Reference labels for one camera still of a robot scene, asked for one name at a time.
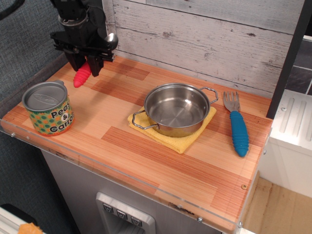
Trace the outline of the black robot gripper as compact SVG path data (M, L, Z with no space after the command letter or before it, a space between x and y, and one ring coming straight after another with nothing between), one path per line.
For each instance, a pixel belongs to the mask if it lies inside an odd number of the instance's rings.
M104 61L112 61L114 53L108 48L108 43L98 34L88 17L79 20L58 18L64 31L52 32L54 47L63 51L70 65L75 71L86 62L91 73L97 77L104 66Z

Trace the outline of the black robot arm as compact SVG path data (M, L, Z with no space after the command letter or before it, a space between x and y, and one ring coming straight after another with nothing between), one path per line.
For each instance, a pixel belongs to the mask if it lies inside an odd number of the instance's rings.
M118 37L107 33L106 16L100 0L53 0L64 31L52 32L54 47L63 51L75 71L88 63L98 76L105 61L114 60Z

